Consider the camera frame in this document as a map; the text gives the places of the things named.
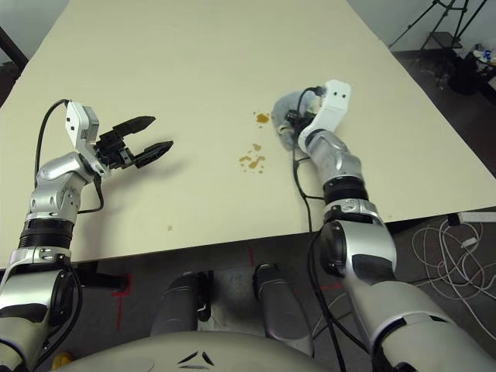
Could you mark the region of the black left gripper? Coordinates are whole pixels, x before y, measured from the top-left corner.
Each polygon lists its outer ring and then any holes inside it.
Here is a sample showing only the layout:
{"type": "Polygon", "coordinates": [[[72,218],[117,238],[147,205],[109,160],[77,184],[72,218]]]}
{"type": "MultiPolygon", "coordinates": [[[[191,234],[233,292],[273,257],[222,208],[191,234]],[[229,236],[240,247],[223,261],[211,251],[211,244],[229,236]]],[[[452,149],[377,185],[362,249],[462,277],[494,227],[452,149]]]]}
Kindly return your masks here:
{"type": "Polygon", "coordinates": [[[154,116],[144,115],[113,126],[113,130],[101,134],[95,144],[97,158],[110,169],[124,169],[131,165],[141,168],[158,160],[171,149],[173,141],[155,143],[135,157],[124,142],[125,136],[143,131],[155,120],[154,116]]]}

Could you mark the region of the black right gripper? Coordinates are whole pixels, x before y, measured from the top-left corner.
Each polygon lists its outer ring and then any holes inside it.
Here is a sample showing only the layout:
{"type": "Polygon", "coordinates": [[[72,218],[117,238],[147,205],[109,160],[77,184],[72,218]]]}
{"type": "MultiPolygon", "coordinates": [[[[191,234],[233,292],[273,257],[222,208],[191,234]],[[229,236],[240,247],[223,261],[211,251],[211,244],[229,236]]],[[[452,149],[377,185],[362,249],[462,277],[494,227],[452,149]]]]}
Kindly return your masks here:
{"type": "Polygon", "coordinates": [[[305,111],[301,114],[298,110],[292,109],[286,114],[285,120],[293,130],[303,130],[312,123],[315,117],[316,114],[313,112],[305,111]]]}

